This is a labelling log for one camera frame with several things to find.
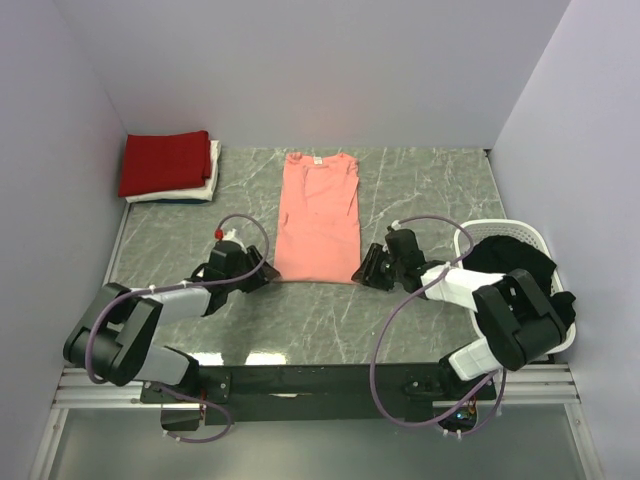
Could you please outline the pink t-shirt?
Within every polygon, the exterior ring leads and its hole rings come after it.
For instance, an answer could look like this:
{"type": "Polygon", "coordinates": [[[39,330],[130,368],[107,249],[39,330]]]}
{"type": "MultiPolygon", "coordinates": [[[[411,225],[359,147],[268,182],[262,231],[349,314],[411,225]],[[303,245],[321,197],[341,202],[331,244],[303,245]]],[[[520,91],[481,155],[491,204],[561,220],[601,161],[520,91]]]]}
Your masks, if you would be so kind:
{"type": "Polygon", "coordinates": [[[285,158],[275,246],[284,282],[349,284],[360,265],[358,160],[285,158]]]}

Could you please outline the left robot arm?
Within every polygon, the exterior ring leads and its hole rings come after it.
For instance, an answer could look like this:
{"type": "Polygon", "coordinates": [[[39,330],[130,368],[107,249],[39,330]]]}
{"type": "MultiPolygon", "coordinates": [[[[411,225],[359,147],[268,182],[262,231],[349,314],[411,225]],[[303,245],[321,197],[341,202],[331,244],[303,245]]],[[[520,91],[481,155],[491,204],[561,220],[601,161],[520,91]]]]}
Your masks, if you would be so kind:
{"type": "Polygon", "coordinates": [[[192,275],[172,288],[101,287],[63,347],[64,359],[105,382],[133,380],[164,384],[176,401],[193,399],[200,388],[199,364],[192,356],[152,344],[162,324],[206,317],[234,291],[253,292],[280,277],[253,245],[221,240],[192,275]]]}

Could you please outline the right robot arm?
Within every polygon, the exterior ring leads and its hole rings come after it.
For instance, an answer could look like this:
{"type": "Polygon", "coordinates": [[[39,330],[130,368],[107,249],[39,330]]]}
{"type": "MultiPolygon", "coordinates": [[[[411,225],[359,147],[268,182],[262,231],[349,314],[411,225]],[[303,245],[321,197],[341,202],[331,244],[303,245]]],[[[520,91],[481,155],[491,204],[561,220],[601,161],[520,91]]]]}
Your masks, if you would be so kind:
{"type": "Polygon", "coordinates": [[[351,278],[382,291],[401,285],[468,312],[477,339],[408,381],[409,395],[460,399],[485,375],[562,352],[576,335],[575,297],[562,289],[535,229],[518,221],[471,221],[455,232],[454,249],[460,260],[447,267],[426,259],[412,230],[391,230],[383,243],[370,245],[351,278]]]}

